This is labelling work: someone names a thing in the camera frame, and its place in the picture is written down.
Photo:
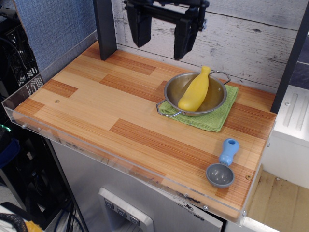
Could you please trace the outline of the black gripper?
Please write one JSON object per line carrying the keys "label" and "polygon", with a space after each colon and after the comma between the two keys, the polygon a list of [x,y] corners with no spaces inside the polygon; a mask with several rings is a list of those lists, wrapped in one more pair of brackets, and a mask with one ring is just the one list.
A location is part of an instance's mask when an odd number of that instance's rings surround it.
{"label": "black gripper", "polygon": [[174,59],[182,59],[193,48],[198,31],[206,29],[207,0],[126,0],[133,42],[142,47],[151,39],[152,19],[176,24]]}

